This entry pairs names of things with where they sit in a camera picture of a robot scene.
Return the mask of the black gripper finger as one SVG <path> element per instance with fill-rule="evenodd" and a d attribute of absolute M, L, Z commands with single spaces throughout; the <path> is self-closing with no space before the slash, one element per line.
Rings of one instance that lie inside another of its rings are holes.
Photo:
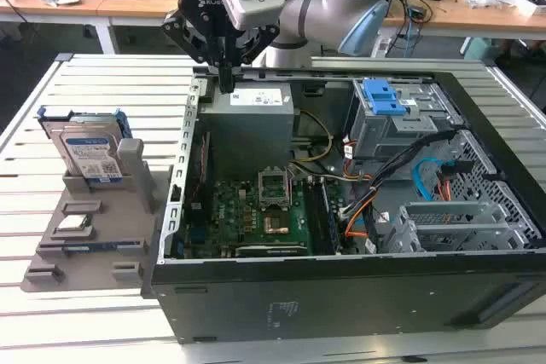
<path fill-rule="evenodd" d="M 235 72 L 241 65 L 251 64 L 279 34 L 278 25 L 265 25 L 248 31 L 234 29 L 228 36 L 228 92 L 235 87 Z"/>
<path fill-rule="evenodd" d="M 183 11 L 174 11 L 166 16 L 163 33 L 180 49 L 198 63 L 206 63 L 218 76 L 222 93 L 229 92 L 229 65 L 225 59 L 221 36 L 214 27 L 214 19 L 207 12 L 201 12 L 194 21 Z"/>

